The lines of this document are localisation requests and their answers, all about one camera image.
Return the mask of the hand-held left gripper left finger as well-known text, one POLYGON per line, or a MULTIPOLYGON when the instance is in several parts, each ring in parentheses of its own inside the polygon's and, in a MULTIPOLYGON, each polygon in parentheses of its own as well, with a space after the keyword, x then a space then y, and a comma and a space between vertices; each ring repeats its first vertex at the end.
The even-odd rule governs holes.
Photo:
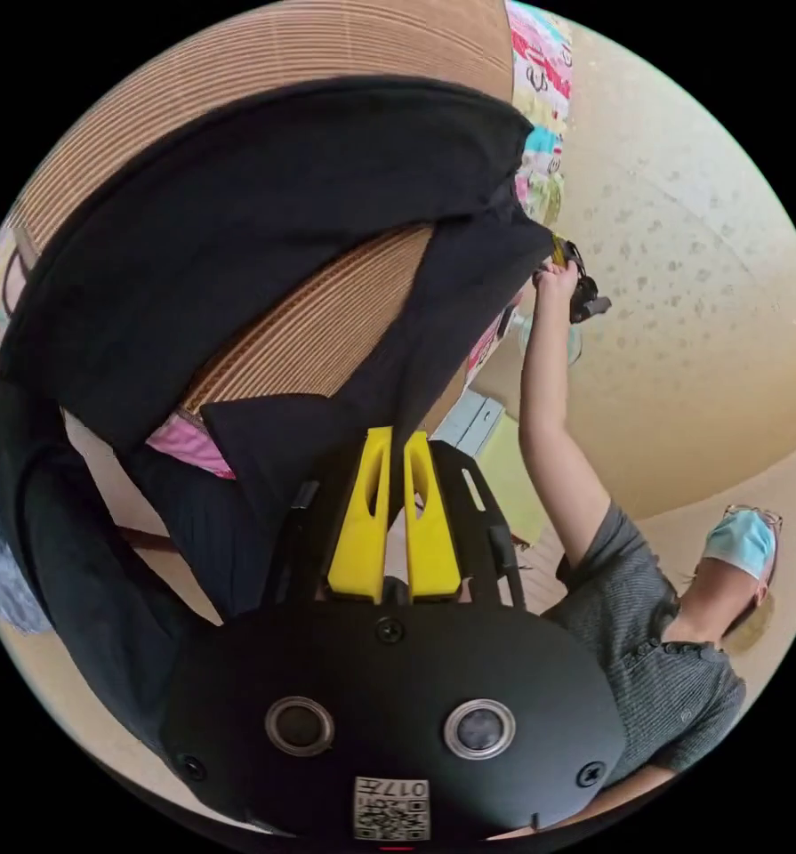
POLYGON ((333 595, 381 595, 389 531, 392 429, 368 431, 326 581, 333 595))

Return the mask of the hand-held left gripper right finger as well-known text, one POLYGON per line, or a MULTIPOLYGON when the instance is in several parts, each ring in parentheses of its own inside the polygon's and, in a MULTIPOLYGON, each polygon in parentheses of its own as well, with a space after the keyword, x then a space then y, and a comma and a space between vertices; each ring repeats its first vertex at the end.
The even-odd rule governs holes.
POLYGON ((453 599, 462 577, 427 435, 404 447, 406 566, 412 599, 453 599))

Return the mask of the person's right hand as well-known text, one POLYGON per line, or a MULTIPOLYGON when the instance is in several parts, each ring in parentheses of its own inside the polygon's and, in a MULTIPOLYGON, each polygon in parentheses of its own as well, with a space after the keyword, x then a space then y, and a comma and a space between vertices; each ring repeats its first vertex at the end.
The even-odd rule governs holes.
POLYGON ((541 268, 534 272, 532 283, 540 298, 555 297, 569 304, 575 293, 579 278, 579 269, 574 260, 566 263, 554 262, 548 258, 541 268))

